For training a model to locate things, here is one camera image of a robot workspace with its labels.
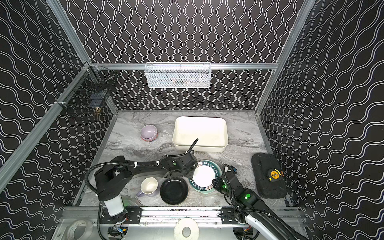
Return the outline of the black plate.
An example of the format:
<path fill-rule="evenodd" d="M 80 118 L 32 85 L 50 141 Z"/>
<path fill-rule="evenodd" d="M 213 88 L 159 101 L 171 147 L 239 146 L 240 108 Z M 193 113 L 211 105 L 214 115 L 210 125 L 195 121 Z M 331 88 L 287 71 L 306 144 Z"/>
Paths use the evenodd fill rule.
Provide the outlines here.
<path fill-rule="evenodd" d="M 188 185 L 182 178 L 167 178 L 160 188 L 161 199 L 168 205 L 179 205 L 187 199 L 188 195 Z"/>

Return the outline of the green rimmed lettered plate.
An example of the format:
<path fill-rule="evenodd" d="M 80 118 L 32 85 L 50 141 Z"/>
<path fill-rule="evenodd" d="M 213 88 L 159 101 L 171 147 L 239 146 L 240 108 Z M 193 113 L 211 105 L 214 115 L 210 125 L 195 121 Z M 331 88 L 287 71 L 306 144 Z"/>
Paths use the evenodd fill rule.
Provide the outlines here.
<path fill-rule="evenodd" d="M 213 180 L 220 178 L 221 168 L 214 162 L 203 160 L 198 162 L 194 175 L 189 179 L 192 188 L 202 194 L 211 194 L 215 192 Z"/>

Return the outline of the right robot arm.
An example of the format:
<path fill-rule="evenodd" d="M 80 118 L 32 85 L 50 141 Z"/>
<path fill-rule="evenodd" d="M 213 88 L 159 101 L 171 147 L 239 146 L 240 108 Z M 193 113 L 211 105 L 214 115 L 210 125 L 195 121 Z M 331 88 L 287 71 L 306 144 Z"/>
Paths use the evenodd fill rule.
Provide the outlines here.
<path fill-rule="evenodd" d="M 212 181 L 216 191 L 231 201 L 218 216 L 224 225 L 250 225 L 267 240 L 306 240 L 307 237 L 284 222 L 254 191 L 244 188 L 233 172 L 223 172 Z"/>

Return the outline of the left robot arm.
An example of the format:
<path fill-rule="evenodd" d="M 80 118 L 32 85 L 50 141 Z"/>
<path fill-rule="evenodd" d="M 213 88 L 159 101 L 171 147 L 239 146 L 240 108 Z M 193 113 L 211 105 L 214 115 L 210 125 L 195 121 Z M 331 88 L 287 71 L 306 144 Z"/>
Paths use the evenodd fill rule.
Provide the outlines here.
<path fill-rule="evenodd" d="M 154 162 L 134 162 L 117 156 L 109 162 L 90 167 L 85 174 L 85 183 L 104 204 L 109 217 L 113 218 L 125 212 L 121 192 L 132 179 L 157 175 L 189 178 L 197 165 L 198 160 L 193 153 L 165 155 Z"/>

